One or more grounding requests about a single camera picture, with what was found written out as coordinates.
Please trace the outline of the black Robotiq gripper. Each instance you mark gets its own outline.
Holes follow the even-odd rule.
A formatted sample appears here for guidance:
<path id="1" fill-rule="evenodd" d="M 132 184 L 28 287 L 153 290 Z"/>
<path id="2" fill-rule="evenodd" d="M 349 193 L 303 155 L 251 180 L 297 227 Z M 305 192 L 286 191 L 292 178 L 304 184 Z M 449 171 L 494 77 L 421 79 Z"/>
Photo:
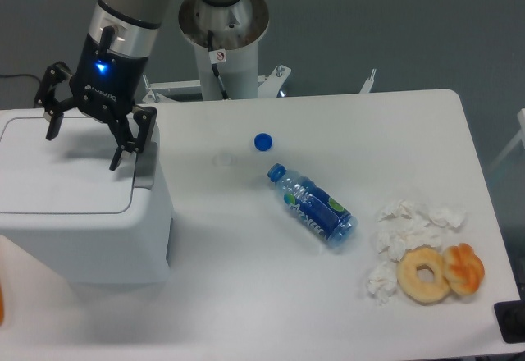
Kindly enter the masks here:
<path id="1" fill-rule="evenodd" d="M 149 144 L 158 111 L 155 107 L 134 105 L 134 95 L 148 59 L 124 57 L 107 52 L 98 57 L 98 44 L 87 36 L 75 74 L 64 62 L 46 68 L 34 103 L 44 109 L 48 121 L 46 140 L 55 139 L 64 113 L 77 107 L 82 113 L 103 123 L 116 141 L 109 169 L 115 171 L 124 153 L 142 153 Z M 56 88 L 69 82 L 73 97 L 56 99 Z"/>

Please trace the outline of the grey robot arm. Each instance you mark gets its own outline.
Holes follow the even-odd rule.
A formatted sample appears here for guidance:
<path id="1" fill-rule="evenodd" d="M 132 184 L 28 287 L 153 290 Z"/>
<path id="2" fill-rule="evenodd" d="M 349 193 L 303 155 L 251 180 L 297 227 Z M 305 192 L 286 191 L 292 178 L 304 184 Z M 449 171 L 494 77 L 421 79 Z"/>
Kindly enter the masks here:
<path id="1" fill-rule="evenodd" d="M 135 91 L 171 0 L 98 0 L 79 64 L 46 69 L 34 101 L 43 107 L 47 139 L 64 114 L 77 109 L 109 127 L 116 140 L 111 169 L 126 153 L 142 153 L 157 112 L 135 101 Z M 258 48 L 269 26 L 264 0 L 183 0 L 181 33 L 193 46 L 206 100 L 260 98 Z"/>

